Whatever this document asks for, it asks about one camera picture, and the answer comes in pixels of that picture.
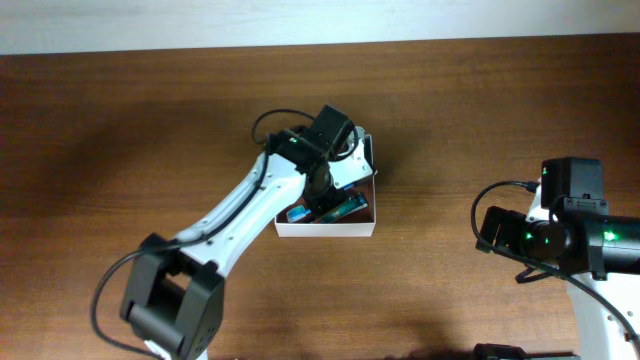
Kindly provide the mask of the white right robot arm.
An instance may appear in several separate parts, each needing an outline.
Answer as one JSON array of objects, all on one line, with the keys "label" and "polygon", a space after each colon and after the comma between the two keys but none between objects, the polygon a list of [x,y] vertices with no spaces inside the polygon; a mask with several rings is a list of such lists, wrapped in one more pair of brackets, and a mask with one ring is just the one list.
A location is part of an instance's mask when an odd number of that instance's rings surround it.
[{"label": "white right robot arm", "polygon": [[546,177],[516,185],[533,193],[529,211],[489,207],[471,221],[477,249],[523,264],[520,284],[566,282],[582,358],[638,358],[638,219],[609,215],[593,186],[573,196],[551,189]]}]

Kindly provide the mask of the blue white toothbrush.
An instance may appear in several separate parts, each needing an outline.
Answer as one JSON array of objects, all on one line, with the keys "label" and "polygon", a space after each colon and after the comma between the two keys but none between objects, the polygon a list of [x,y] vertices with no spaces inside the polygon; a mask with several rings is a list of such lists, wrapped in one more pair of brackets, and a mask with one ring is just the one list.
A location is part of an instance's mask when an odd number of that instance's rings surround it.
[{"label": "blue white toothbrush", "polygon": [[286,212],[286,219],[289,223],[318,224],[315,222],[317,218],[345,202],[349,196],[356,194],[357,192],[352,190],[336,189],[335,187],[330,187],[324,194],[318,196],[304,193],[304,202],[289,209]]}]

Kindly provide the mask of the teal toothpaste tube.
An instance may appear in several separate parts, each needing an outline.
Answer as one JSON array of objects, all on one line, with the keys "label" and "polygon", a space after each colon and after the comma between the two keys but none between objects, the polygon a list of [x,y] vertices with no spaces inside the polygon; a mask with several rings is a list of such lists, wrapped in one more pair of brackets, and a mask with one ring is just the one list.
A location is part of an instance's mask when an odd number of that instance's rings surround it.
[{"label": "teal toothpaste tube", "polygon": [[318,224],[329,224],[368,207],[363,193],[349,196],[345,202],[315,220]]}]

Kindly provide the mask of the white cardboard box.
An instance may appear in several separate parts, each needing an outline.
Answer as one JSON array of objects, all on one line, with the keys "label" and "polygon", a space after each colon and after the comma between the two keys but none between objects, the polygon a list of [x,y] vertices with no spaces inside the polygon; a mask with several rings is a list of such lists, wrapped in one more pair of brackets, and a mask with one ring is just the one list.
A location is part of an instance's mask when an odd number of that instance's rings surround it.
[{"label": "white cardboard box", "polygon": [[[370,136],[368,143],[370,144],[373,163],[372,136],[368,135]],[[374,167],[374,170],[375,174],[368,181],[347,186],[347,190],[364,194],[368,202],[367,208],[329,224],[289,223],[286,219],[286,212],[304,202],[303,198],[299,198],[274,218],[273,223],[278,236],[281,238],[370,237],[376,225],[376,187],[374,177],[377,174],[377,169]]]}]

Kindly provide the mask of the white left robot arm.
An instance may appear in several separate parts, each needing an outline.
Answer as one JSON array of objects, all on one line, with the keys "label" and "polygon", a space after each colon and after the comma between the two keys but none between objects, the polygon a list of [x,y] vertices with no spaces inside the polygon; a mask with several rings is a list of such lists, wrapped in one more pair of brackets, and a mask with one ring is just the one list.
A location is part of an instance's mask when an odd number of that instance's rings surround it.
[{"label": "white left robot arm", "polygon": [[149,235],[120,308],[154,359],[202,359],[223,317],[226,279],[264,228],[298,200],[321,217],[346,202],[346,187],[374,173],[371,137],[299,127],[267,137],[242,182],[211,212],[171,240]]}]

